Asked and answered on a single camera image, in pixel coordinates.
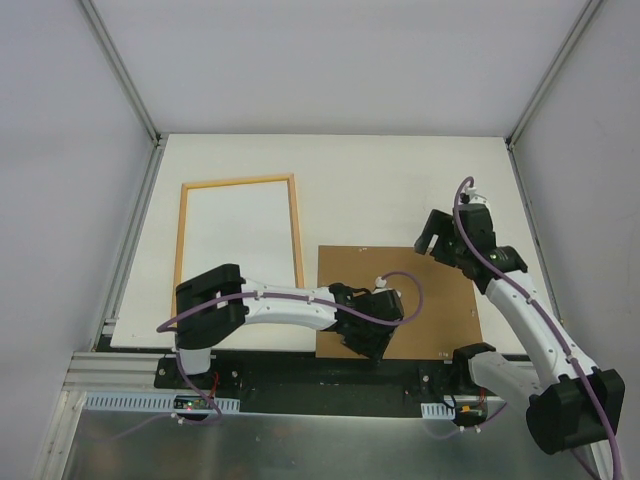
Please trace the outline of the brown backing board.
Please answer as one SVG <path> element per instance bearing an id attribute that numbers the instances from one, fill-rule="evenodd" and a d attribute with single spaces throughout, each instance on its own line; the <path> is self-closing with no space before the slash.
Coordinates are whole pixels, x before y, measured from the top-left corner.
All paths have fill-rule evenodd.
<path id="1" fill-rule="evenodd" d="M 401 293 L 406 315 L 423 308 L 411 323 L 399 327 L 386 351 L 386 360 L 449 360 L 453 351 L 483 341 L 474 285 L 457 269 L 419 255 L 411 247 L 328 246 L 318 248 L 317 284 L 340 282 L 372 289 L 375 280 L 392 271 L 387 286 Z"/>

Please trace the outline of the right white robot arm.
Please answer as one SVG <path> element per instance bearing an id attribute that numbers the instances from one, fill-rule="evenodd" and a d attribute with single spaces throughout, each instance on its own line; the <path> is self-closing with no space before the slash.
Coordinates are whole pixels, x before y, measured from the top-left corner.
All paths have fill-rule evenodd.
<path id="1" fill-rule="evenodd" d="M 434 209 L 414 244 L 416 253 L 457 268 L 506 319 L 533 365 L 519 369 L 495 347 L 476 343 L 453 353 L 452 387 L 461 394 L 484 388 L 520 413 L 546 454 L 614 442 L 625 384 L 601 369 L 538 300 L 518 252 L 500 247 L 489 209 L 459 204 L 452 213 Z"/>

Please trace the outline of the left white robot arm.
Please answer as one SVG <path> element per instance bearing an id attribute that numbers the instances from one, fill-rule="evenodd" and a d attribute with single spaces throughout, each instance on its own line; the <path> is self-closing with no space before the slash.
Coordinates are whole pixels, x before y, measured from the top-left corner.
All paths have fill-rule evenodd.
<path id="1" fill-rule="evenodd" d="M 160 332 L 174 333 L 176 375 L 188 388 L 211 377 L 211 350 L 244 326 L 289 325 L 334 332 L 352 352 L 379 361 L 404 320 L 400 294 L 343 283 L 298 289 L 256 282 L 224 264 L 175 288 L 176 315 Z"/>

